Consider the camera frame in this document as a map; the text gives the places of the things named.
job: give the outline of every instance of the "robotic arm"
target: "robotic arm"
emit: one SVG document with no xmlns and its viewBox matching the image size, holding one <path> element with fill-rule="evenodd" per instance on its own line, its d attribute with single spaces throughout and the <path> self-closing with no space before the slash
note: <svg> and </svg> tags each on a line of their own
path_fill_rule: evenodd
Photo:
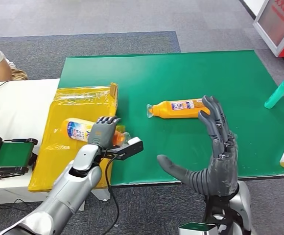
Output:
<svg viewBox="0 0 284 235">
<path fill-rule="evenodd" d="M 121 147 L 113 146 L 116 117 L 100 117 L 91 129 L 88 144 L 82 146 L 54 184 L 45 201 L 0 235 L 59 235 L 73 214 L 86 199 L 102 176 L 102 158 L 125 160 L 143 150 L 135 137 Z"/>
<path fill-rule="evenodd" d="M 199 119 L 207 127 L 212 142 L 213 153 L 208 168 L 194 172 L 175 165 L 165 155 L 157 156 L 165 172 L 205 196 L 206 208 L 203 224 L 193 224 L 191 227 L 196 227 L 193 231 L 196 233 L 186 231 L 184 234 L 255 234 L 251 223 L 249 191 L 245 183 L 238 181 L 238 148 L 235 134 L 229 130 L 227 118 L 217 99 L 205 95 L 202 102 L 211 112 L 210 115 L 204 111 L 199 113 Z M 217 229 L 208 227 L 207 223 L 214 224 Z M 180 228 L 180 235 L 183 235 L 184 229 Z"/>
</svg>

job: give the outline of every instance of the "orange bottle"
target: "orange bottle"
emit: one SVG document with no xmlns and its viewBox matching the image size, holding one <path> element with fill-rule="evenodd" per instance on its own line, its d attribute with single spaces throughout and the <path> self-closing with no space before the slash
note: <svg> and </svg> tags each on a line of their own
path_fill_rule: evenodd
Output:
<svg viewBox="0 0 284 235">
<path fill-rule="evenodd" d="M 60 132 L 63 135 L 78 141 L 88 142 L 88 137 L 94 122 L 79 118 L 67 118 L 61 124 Z M 113 145 L 122 146 L 130 139 L 128 132 L 116 131 L 113 138 Z"/>
<path fill-rule="evenodd" d="M 197 118 L 199 110 L 209 114 L 202 99 L 186 99 L 163 101 L 156 105 L 147 105 L 148 118 L 158 116 L 161 118 Z"/>
</svg>

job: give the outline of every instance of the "green table mat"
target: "green table mat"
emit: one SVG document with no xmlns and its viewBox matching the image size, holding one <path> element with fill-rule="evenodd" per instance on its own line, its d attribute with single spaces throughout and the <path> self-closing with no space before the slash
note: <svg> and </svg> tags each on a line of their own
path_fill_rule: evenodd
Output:
<svg viewBox="0 0 284 235">
<path fill-rule="evenodd" d="M 175 181 L 160 168 L 166 154 L 191 170 L 207 167 L 211 143 L 199 119 L 147 117 L 147 104 L 214 95 L 237 135 L 239 176 L 284 174 L 284 98 L 264 108 L 276 85 L 253 50 L 67 58 L 58 88 L 119 85 L 117 115 L 144 150 L 116 161 L 112 184 Z"/>
<path fill-rule="evenodd" d="M 3 142 L 0 148 L 0 167 L 27 166 L 34 144 Z"/>
</svg>

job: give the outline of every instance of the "yellow bag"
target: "yellow bag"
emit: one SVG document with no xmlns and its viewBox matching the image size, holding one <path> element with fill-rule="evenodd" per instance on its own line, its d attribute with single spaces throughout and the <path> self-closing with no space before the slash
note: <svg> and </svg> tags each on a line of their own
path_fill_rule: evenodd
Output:
<svg viewBox="0 0 284 235">
<path fill-rule="evenodd" d="M 53 183 L 83 145 L 82 141 L 67 138 L 60 128 L 67 118 L 80 118 L 97 121 L 101 116 L 116 115 L 118 85 L 62 88 L 57 90 L 51 104 L 36 167 L 28 186 L 29 191 L 49 191 Z M 100 166 L 105 171 L 108 159 L 103 159 Z M 110 179 L 111 165 L 108 178 Z M 105 188 L 107 180 L 102 175 L 97 188 Z"/>
</svg>

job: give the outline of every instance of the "white table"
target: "white table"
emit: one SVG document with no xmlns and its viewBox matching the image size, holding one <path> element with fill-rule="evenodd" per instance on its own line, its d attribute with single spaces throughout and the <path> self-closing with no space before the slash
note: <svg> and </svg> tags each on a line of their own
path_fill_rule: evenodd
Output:
<svg viewBox="0 0 284 235">
<path fill-rule="evenodd" d="M 38 154 L 48 109 L 59 79 L 8 82 L 0 87 L 0 137 L 3 140 L 34 138 Z M 29 192 L 32 172 L 0 180 L 0 203 L 13 203 L 17 198 L 25 202 L 43 201 L 47 192 Z M 100 200 L 110 199 L 107 189 L 92 191 Z"/>
</svg>

